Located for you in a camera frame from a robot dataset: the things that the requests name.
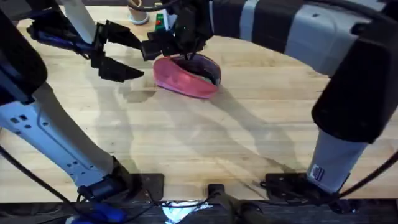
wooden table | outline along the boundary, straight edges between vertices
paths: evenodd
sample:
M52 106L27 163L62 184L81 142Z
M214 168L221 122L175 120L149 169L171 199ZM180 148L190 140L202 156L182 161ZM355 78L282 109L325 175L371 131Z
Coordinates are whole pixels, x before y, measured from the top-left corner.
M131 28L139 38L154 30L154 16L134 26L124 7L88 7L94 20ZM225 184L237 198L261 199L254 182L271 172L305 172L311 161L317 127L310 111L328 79L302 63L252 43L214 37L203 54L223 71L220 92L197 100L157 88L152 62L138 50L115 44L107 55L139 68L137 80L100 79L90 62L66 50L39 44L20 31L41 54L48 82L70 116L105 151L131 172L165 175L165 200L206 197L210 183ZM373 171L398 148L398 116L360 158L344 189ZM26 167L70 200L71 179L17 136L2 130L0 143ZM53 202L52 194L0 159L0 202ZM398 198L395 166L351 198Z

black cable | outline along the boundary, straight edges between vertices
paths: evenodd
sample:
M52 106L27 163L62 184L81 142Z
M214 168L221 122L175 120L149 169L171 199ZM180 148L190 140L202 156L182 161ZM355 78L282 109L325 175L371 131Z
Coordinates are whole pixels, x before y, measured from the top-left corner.
M393 18L367 6L362 4L358 4L355 2L347 1L347 0L305 0L306 2L316 2L321 4L327 4L331 6L338 6L349 11L356 12L358 14L362 14L370 19L382 20L388 23L396 24Z
M148 190L146 190L145 193L149 197L149 200L150 200L151 204L153 204L155 206L164 207L164 208L193 208L193 207L197 207L197 206L201 206L201 205L206 204L211 198L214 197L214 195L209 195L204 201L198 202L198 203L196 203L194 205L174 206L174 205L163 205L162 202L156 202L154 200L154 198L152 197L152 194Z
M352 194L354 191L360 189L370 181L374 180L376 177L380 176L384 171L388 170L392 165L394 165L398 161L398 151L395 152L386 162L384 162L381 166L379 166L375 171L366 176L364 179L345 190L343 193L338 195L338 198L343 198L349 194Z
M167 9L168 7L173 6L174 4L178 3L179 1L182 1L182 0L171 0L166 4L163 4L161 6L155 6L155 7L138 7L134 4L131 4L130 2L127 2L127 4L132 9L140 11L140 12L155 12L155 11Z
M129 223L133 220L135 220L136 218L140 217L141 215L143 215L144 213L148 212L149 210L151 210L153 207L155 207L155 205L151 205L149 208L143 209L141 212L137 213L136 215L134 215L131 218L128 218L127 220L124 220L123 223Z
M39 222L39 223L36 223L36 224L46 224L46 223L54 222L56 220L60 220L61 218L67 218L67 217L70 217L70 215L62 215L60 217L52 218L52 219L49 219L49 220L46 220L46 221L42 221L42 222Z
M194 205L181 205L181 206L174 206L174 205L163 205L161 203L157 204L160 207L164 207L164 208L192 208L192 207L197 207L197 206L202 206L204 204L206 204L208 202L209 198L207 198L206 200L202 201L202 202L198 202Z
M76 198L76 203L80 203L80 199L81 199L81 194L78 194Z
M69 199L67 199L65 196L63 196L60 192L55 190L53 187L51 187L48 183L44 182L42 179L37 177L34 173L32 173L29 169L27 169L25 166L23 166L20 162L18 162L15 158L13 158L12 155L10 155L2 146L0 146L0 154L8 161L10 162L13 166L15 166L18 170L20 170L22 173L24 173L26 176L31 178L34 182L38 183L40 186L54 194L56 197L58 197L63 203L68 205L77 215L87 218L89 221L99 224L99 223L105 223L105 224L123 224L126 222L130 222L131 220L124 220L122 222L106 222L102 220L97 220L79 209L71 202Z

gray robot arm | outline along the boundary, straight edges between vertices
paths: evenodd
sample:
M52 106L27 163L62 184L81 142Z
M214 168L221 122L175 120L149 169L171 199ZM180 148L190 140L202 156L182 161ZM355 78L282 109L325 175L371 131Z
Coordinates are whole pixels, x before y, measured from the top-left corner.
M377 0L351 2L379 12L386 7L386 3ZM214 35L243 39L275 50L296 58L331 78L313 109L319 135L307 178L329 194L338 192L366 146L381 134L397 106L396 97L386 95L388 91L395 92L395 87L392 86L398 84L393 77L394 69L391 68L391 63L396 59L391 57L386 61L388 65L385 66L391 70L385 77L376 77L386 72L376 68L378 65L368 66L367 71L366 68L362 69L362 66L355 67L360 66L358 63L361 60L363 63L369 61L359 54L372 54L371 48L367 49L361 43L370 40L364 38L365 34L357 30L361 26L379 29L377 27L381 27L382 24L377 24L378 21L374 18L341 7L311 1L213 0L209 2L209 13ZM388 40L390 43L397 36L396 32L389 34L386 31L380 35L391 35ZM388 47L391 51L395 50L392 45ZM352 87L343 88L348 83ZM356 86L369 90L377 89L379 93L356 95L355 91L367 91ZM348 98L346 101L342 100L345 98L343 92ZM363 111L368 110L367 107L373 106L385 111L369 113L364 115L362 120L355 116L355 113L361 116ZM371 124L374 125L372 130L363 127L370 128Z

black bracket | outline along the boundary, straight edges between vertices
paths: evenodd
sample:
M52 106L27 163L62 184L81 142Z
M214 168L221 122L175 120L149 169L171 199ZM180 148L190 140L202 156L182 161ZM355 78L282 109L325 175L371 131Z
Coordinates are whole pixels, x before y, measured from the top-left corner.
M164 188L163 174L130 174L113 157L112 174L90 186L80 186L78 193L93 202L130 202L162 200Z
M267 174L266 180L260 185L267 190L267 197L274 202L301 202L308 200L311 204L321 205L334 195L307 180L301 174ZM330 209L338 214L354 213L359 209L356 200L334 200L328 203Z

